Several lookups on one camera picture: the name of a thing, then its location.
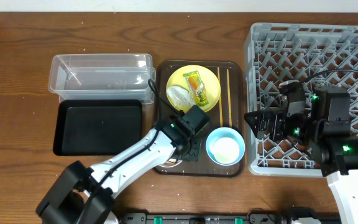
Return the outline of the green orange snack wrapper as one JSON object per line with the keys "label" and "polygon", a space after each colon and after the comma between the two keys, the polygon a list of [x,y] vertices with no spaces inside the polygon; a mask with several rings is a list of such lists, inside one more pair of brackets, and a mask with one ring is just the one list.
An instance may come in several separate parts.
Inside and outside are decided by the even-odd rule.
{"label": "green orange snack wrapper", "polygon": [[197,106],[206,106],[209,101],[206,95],[204,83],[197,70],[184,73],[183,78],[187,82],[191,95]]}

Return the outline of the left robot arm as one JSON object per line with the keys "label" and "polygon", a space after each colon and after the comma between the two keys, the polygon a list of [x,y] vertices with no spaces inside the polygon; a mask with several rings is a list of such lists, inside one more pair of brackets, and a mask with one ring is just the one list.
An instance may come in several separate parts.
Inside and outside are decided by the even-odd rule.
{"label": "left robot arm", "polygon": [[43,223],[116,222],[116,197],[148,170],[184,149],[204,124],[184,119],[159,121],[139,142],[117,156],[85,167],[76,161],[66,167],[35,212]]}

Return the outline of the white napkin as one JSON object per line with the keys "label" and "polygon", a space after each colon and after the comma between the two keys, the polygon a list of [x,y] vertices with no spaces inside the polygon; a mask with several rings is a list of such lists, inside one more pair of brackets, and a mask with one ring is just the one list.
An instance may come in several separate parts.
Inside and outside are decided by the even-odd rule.
{"label": "white napkin", "polygon": [[172,100],[175,107],[191,108],[195,101],[190,92],[181,86],[170,86],[167,89],[167,95]]}

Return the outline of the light blue bowl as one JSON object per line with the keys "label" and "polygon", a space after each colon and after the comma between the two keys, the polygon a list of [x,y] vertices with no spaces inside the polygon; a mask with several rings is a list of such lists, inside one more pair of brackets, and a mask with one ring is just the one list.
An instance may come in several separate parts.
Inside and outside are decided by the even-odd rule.
{"label": "light blue bowl", "polygon": [[[233,140],[235,140],[238,143],[239,149],[240,149],[238,158],[233,163],[230,163],[230,164],[219,163],[214,158],[214,155],[211,151],[213,149],[215,142],[218,139],[225,138],[225,137],[232,138]],[[246,145],[245,145],[242,135],[239,132],[237,132],[235,129],[221,127],[221,128],[217,128],[217,129],[213,130],[207,137],[206,152],[207,152],[207,155],[209,156],[209,158],[216,164],[219,164],[220,166],[231,166],[231,165],[237,164],[244,157],[244,154],[246,152]]]}

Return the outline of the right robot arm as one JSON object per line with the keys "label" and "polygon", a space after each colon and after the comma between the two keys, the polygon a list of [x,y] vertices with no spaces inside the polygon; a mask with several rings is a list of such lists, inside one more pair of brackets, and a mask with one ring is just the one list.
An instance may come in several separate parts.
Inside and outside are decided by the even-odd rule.
{"label": "right robot arm", "polygon": [[267,134],[274,142],[308,146],[328,181],[341,223],[358,223],[358,137],[351,135],[350,94],[337,86],[316,87],[307,116],[301,87],[282,93],[286,107],[246,113],[246,123],[258,139]]}

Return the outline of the pink white bowl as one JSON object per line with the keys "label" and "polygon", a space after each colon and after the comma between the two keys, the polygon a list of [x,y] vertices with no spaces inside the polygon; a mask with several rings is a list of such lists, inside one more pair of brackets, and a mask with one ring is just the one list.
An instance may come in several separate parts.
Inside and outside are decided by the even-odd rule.
{"label": "pink white bowl", "polygon": [[164,168],[172,168],[182,163],[182,160],[179,159],[169,159],[165,161],[163,164],[160,164],[160,167]]}

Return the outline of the white cup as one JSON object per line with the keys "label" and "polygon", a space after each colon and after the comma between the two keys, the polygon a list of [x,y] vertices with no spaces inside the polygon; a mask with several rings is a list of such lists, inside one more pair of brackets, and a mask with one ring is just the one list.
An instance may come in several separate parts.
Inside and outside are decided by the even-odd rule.
{"label": "white cup", "polygon": [[239,145],[232,138],[218,139],[211,150],[214,158],[221,164],[233,163],[239,156]]}

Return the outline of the yellow plate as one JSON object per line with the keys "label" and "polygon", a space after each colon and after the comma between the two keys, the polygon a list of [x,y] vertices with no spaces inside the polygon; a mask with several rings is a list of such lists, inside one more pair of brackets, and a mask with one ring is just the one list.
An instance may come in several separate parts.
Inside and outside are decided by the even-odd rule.
{"label": "yellow plate", "polygon": [[[188,88],[187,82],[183,78],[184,73],[192,72],[197,70],[200,74],[200,77],[204,83],[205,89],[206,89],[206,95],[208,98],[209,103],[206,106],[199,106],[204,112],[208,112],[212,108],[215,107],[215,105],[219,101],[219,81],[218,77],[208,68],[203,67],[201,65],[186,65],[184,67],[181,67],[177,69],[175,72],[171,74],[171,76],[168,79],[167,85],[166,85],[166,92],[168,87],[170,86],[181,86],[185,89],[187,89],[190,92],[190,89]],[[186,113],[190,108],[185,108],[182,106],[175,107],[173,105],[172,100],[168,97],[168,101],[170,104],[178,111],[182,110],[184,113]]]}

